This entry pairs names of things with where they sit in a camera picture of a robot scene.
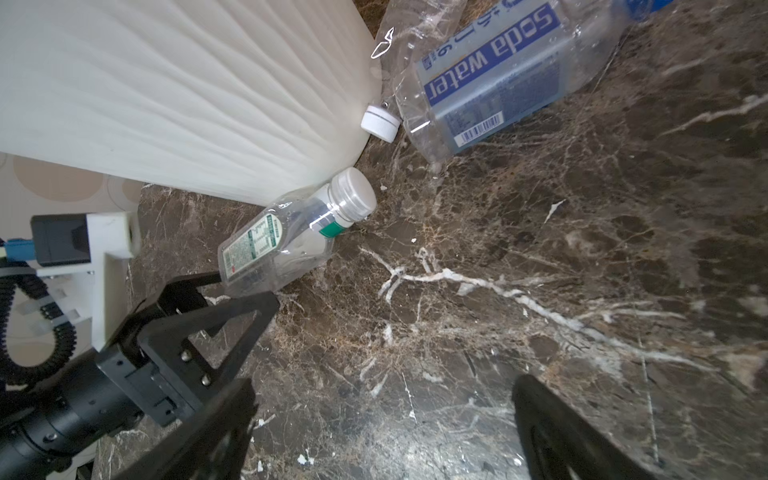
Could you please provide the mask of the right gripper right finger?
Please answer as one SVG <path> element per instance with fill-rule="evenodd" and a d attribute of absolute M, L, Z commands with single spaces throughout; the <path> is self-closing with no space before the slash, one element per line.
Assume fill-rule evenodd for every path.
<path fill-rule="evenodd" d="M 512 390 L 515 421 L 533 479 L 651 479 L 534 376 L 519 376 Z"/>

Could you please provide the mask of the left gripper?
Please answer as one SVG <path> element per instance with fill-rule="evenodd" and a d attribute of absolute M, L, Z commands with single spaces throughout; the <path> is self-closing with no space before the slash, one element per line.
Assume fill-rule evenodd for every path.
<path fill-rule="evenodd" d="M 66 470 L 87 447 L 145 417 L 161 427 L 187 420 L 234 380 L 280 303 L 264 292 L 210 306 L 199 289 L 220 282 L 217 271 L 171 279 L 119 328 L 120 336 L 135 335 L 151 321 L 138 342 L 85 355 L 31 406 L 3 421 L 2 478 L 44 479 Z M 191 338 L 203 332 L 213 340 L 240 317 L 251 323 L 211 365 Z"/>

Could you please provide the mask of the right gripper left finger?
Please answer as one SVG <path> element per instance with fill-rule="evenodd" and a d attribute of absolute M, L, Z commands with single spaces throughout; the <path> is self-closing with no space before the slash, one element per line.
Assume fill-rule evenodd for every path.
<path fill-rule="evenodd" d="M 233 380 L 120 479 L 239 479 L 258 405 L 252 382 Z"/>

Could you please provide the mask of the soda water bottle blue cap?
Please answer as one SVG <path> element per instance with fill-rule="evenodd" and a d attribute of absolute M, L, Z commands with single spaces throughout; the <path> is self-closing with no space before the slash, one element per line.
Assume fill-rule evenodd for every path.
<path fill-rule="evenodd" d="M 663 1 L 500 1 L 409 65 L 394 93 L 434 171 L 461 151 L 575 92 L 622 33 Z"/>

